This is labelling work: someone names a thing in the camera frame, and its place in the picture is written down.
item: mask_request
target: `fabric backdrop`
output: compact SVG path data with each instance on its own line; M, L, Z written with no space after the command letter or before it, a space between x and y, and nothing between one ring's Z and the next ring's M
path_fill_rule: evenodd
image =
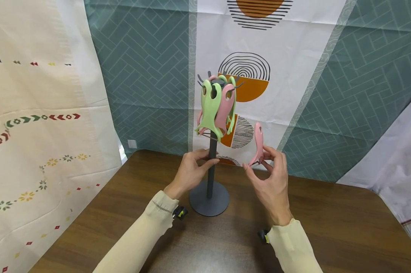
M246 82L239 94L249 94L236 106L235 134L251 140L260 121L268 144L288 155L291 175L337 181L410 103L411 1L254 2L85 0L128 155L136 150L128 140L174 154L206 147L194 137L196 75L223 72L237 58L267 68L232 72ZM231 147L234 139L219 152L238 165L255 148Z
M411 237L411 103L337 183L377 193Z
M27 272L120 165L83 2L0 1L0 272Z

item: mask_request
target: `pink fish-shaped clip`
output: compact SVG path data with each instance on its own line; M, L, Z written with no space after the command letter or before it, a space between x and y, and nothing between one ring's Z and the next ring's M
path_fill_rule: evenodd
M226 84L222 89L222 98L220 100L216 118L214 119L214 124L217 128L223 130L224 135L227 133L228 115L231 112L235 100L233 92L235 92L235 87L231 83Z
M265 154L263 153L263 130L259 122L257 122L254 127L254 140L255 145L257 146L257 152L251 161L249 161L250 166L255 163L260 164L263 161L263 158L265 158Z

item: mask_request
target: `sleeve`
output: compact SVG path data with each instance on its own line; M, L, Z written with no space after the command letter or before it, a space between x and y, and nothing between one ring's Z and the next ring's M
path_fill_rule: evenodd
M273 226L267 234L285 273L322 273L309 239L298 220L287 226Z
M160 190L93 273L138 273L158 239L172 227L178 202Z

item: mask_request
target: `brown tabletop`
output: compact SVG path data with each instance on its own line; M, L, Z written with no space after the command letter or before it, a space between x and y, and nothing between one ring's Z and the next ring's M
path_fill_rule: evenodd
M176 155L134 153L30 272L92 272L171 182L180 161ZM282 272L272 247L256 235L270 226L243 169L219 164L215 180L229 191L228 209L207 218L184 196L180 205L189 214L173 222L141 272ZM411 272L411 239L369 190L290 177L289 199L325 273Z

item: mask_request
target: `teal patterned fabric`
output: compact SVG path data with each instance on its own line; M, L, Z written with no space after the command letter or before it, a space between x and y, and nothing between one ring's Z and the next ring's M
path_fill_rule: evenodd
M85 0L117 134L182 154L188 136L188 0Z
M289 174L335 182L411 101L411 1L358 0L283 151Z
M127 155L134 152L128 139L138 149L186 152L192 132L189 47L191 70L195 54L189 8L194 35L196 1L85 0L85 8ZM410 101L411 1L358 0L286 137L289 173L337 181Z

